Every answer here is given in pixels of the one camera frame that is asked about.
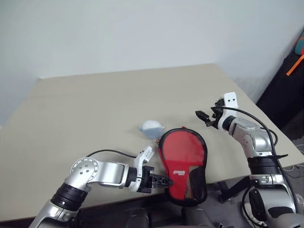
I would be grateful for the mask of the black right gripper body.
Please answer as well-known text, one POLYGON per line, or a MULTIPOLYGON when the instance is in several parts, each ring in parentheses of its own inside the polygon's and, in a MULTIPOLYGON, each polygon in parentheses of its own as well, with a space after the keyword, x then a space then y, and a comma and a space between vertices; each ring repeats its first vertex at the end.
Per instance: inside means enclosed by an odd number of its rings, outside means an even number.
POLYGON ((214 119, 211 122, 211 126, 216 129, 222 129, 223 128, 223 110, 224 108, 222 106, 214 106, 211 107, 211 110, 213 111, 212 118, 214 119))

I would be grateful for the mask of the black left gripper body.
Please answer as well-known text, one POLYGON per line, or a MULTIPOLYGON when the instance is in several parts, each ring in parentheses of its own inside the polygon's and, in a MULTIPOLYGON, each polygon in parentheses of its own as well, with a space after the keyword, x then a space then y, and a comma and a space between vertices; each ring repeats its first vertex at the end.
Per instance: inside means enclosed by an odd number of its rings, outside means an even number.
POLYGON ((150 166, 142 167, 142 180, 140 184, 140 192, 151 193, 152 192, 152 178, 154 175, 154 168, 150 166))

